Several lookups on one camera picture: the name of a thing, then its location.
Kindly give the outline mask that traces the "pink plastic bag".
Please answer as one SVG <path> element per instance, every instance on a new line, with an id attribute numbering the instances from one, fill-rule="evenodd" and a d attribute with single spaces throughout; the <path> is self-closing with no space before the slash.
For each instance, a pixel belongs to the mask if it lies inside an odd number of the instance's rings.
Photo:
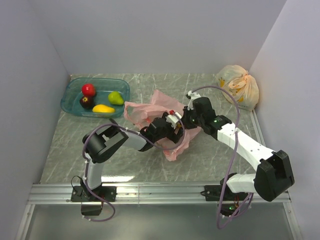
<path id="1" fill-rule="evenodd" d="M 124 118 L 134 124 L 137 128 L 142 129 L 148 126 L 155 118 L 162 117 L 164 112 L 174 110 L 179 114 L 183 113 L 184 105 L 177 99 L 172 98 L 159 90 L 154 90 L 149 103 L 134 103 L 126 101 L 124 103 Z M 200 127 L 187 129 L 184 140 L 181 145 L 173 150 L 164 150 L 165 158 L 170 161 L 176 161 L 178 155 L 186 150 L 190 141 L 201 131 Z"/>

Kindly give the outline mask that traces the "green pear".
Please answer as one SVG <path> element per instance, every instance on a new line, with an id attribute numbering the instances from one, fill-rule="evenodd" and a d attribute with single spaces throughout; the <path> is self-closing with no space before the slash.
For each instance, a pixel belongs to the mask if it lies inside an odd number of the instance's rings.
<path id="1" fill-rule="evenodd" d="M 124 104 L 124 99 L 122 95 L 118 91 L 112 91 L 108 95 L 108 101 L 112 105 L 123 105 Z"/>

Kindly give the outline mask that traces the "yellow fruit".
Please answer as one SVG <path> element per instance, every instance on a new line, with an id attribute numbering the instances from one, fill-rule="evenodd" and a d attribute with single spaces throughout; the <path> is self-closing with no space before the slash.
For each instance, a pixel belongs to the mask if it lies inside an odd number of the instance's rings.
<path id="1" fill-rule="evenodd" d="M 107 114 L 113 114 L 116 112 L 116 110 L 113 107 L 104 105 L 104 104 L 97 104 L 92 108 L 92 111 L 94 113 L 107 113 Z"/>

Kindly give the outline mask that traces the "dark purple mangosteen fruit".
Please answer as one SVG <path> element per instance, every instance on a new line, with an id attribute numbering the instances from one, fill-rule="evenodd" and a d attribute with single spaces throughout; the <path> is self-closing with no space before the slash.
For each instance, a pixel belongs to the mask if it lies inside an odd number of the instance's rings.
<path id="1" fill-rule="evenodd" d="M 79 103 L 82 106 L 82 108 L 86 110 L 91 110 L 95 106 L 94 98 L 91 96 L 83 96 L 79 100 Z"/>

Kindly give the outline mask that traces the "red apple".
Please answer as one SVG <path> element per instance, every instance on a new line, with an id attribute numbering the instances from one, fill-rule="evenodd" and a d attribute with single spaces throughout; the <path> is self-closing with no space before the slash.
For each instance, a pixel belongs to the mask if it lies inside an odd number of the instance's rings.
<path id="1" fill-rule="evenodd" d="M 81 87 L 82 94 L 85 97 L 94 97 L 96 95 L 96 88 L 91 83 L 86 83 Z"/>

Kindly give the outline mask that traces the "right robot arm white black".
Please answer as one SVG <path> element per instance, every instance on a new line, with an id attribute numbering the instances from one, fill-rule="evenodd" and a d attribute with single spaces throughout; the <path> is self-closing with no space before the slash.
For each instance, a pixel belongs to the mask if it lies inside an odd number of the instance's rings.
<path id="1" fill-rule="evenodd" d="M 254 193 L 271 202 L 295 183 L 286 152 L 261 145 L 226 116 L 217 115 L 208 97 L 190 97 L 183 108 L 182 122 L 186 129 L 200 127 L 207 135 L 236 150 L 255 170 L 254 174 L 229 174 L 220 187 L 224 199 L 231 200 L 237 193 Z"/>

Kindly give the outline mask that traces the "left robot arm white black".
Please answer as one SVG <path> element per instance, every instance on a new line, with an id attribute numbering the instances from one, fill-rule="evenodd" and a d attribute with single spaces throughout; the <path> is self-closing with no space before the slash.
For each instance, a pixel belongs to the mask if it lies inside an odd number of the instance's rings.
<path id="1" fill-rule="evenodd" d="M 186 130 L 182 116 L 178 112 L 165 112 L 155 118 L 140 131 L 120 126 L 110 119 L 85 135 L 82 139 L 82 156 L 85 159 L 85 170 L 81 180 L 82 194 L 89 201 L 101 199 L 102 170 L 120 147 L 128 147 L 139 152 L 151 148 L 171 151 L 178 148 L 185 138 Z"/>

